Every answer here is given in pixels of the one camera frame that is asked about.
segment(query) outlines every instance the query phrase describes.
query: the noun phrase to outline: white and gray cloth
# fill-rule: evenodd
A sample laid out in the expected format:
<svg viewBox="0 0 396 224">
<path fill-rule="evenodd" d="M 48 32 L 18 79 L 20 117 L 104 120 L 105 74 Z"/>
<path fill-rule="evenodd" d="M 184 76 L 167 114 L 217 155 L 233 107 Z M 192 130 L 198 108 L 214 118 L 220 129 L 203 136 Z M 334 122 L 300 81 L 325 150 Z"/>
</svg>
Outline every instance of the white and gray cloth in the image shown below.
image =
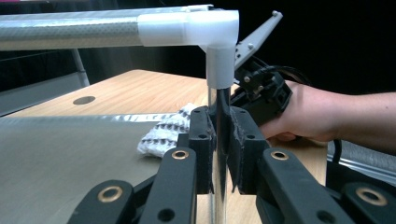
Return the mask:
<svg viewBox="0 0 396 224">
<path fill-rule="evenodd" d="M 175 114 L 161 120 L 143 136 L 137 151 L 143 155 L 163 157 L 167 150 L 176 147 L 180 133 L 189 132 L 191 111 L 196 107 L 188 103 Z"/>
</svg>

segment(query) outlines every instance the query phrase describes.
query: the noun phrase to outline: wooden tabletop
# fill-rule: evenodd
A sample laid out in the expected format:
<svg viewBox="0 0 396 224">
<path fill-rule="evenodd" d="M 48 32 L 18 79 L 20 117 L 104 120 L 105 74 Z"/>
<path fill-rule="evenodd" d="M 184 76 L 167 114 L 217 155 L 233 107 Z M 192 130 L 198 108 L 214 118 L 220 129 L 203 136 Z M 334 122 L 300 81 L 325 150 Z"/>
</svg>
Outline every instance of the wooden tabletop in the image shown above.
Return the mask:
<svg viewBox="0 0 396 224">
<path fill-rule="evenodd" d="M 207 93 L 205 79 L 133 70 L 8 117 L 170 113 L 187 103 L 207 105 Z M 325 144 L 308 140 L 273 144 L 294 152 L 317 181 L 325 183 Z M 261 223 L 254 196 L 231 193 L 231 181 L 227 191 L 228 223 Z M 200 195 L 197 223 L 208 223 L 208 211 L 208 196 Z"/>
</svg>

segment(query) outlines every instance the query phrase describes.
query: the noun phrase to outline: person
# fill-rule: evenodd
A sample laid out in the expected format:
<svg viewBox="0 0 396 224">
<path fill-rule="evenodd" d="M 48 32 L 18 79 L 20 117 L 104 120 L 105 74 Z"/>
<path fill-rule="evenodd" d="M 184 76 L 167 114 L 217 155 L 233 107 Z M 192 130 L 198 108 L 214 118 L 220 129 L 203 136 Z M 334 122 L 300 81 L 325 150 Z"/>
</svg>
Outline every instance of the person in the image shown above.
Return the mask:
<svg viewBox="0 0 396 224">
<path fill-rule="evenodd" d="M 260 125 L 267 139 L 342 139 L 396 155 L 396 92 L 345 95 L 292 81 L 287 84 L 293 95 L 286 110 Z"/>
</svg>

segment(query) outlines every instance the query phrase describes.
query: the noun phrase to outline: wooden table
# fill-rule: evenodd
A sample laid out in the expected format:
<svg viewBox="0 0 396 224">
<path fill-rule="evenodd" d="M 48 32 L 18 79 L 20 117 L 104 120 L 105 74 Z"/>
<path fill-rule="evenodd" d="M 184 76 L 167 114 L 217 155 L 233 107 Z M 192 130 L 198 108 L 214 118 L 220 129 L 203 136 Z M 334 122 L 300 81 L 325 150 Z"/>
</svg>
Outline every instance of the wooden table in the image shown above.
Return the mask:
<svg viewBox="0 0 396 224">
<path fill-rule="evenodd" d="M 90 103 L 84 97 L 94 97 Z M 74 104 L 77 99 L 83 104 Z M 68 93 L 9 117 L 115 115 L 176 112 L 187 103 L 207 105 L 206 80 L 133 70 Z M 273 143 L 293 151 L 321 184 L 326 178 L 326 146 L 308 140 Z M 254 196 L 231 193 L 228 181 L 228 223 L 261 223 Z M 197 223 L 208 223 L 208 196 L 198 196 Z"/>
</svg>

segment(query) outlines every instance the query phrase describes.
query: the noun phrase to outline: gray mat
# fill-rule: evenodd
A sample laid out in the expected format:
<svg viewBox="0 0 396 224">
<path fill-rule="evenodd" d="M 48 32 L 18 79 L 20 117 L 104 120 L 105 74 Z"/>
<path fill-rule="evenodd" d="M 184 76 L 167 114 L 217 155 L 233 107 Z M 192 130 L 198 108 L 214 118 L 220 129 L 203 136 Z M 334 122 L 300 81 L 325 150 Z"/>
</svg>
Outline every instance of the gray mat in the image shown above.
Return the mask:
<svg viewBox="0 0 396 224">
<path fill-rule="evenodd" d="M 97 184 L 137 185 L 160 159 L 138 155 L 156 122 L 125 116 L 0 118 L 0 223 L 66 223 Z"/>
</svg>

